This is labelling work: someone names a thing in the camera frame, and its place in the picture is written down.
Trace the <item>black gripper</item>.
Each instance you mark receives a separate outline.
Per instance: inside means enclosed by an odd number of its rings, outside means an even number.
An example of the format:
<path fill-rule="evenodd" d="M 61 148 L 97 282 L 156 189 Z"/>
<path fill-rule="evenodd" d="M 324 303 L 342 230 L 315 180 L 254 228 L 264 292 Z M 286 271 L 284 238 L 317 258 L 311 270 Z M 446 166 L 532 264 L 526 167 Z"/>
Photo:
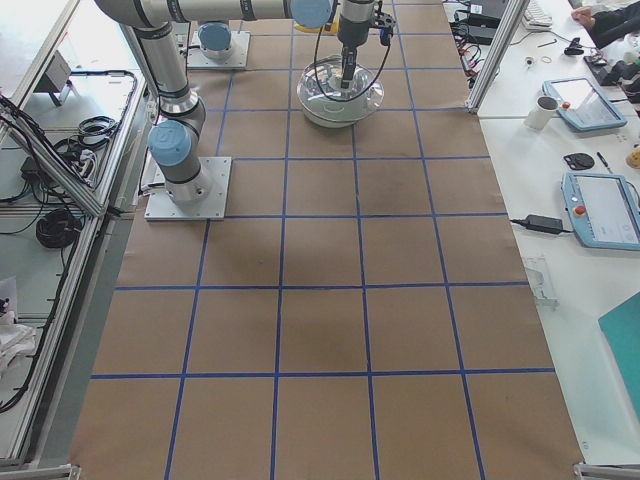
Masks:
<path fill-rule="evenodd" d="M 372 0 L 345 0 L 341 3 L 337 37 L 344 45 L 341 51 L 341 87 L 349 88 L 357 67 L 357 48 L 363 45 L 373 18 Z"/>

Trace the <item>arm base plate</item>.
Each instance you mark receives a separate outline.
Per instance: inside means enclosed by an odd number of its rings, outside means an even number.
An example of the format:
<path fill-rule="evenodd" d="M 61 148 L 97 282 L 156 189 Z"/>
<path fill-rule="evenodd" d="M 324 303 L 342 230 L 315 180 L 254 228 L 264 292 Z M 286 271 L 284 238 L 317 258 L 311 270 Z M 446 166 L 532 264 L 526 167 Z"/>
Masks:
<path fill-rule="evenodd" d="M 195 32 L 187 52 L 188 70 L 245 70 L 251 34 L 248 31 L 231 31 L 229 47 L 212 50 L 201 47 L 199 33 Z"/>
<path fill-rule="evenodd" d="M 167 183 L 155 168 L 147 189 L 147 221 L 199 221 L 225 218 L 231 157 L 200 157 L 199 175 L 189 183 Z"/>

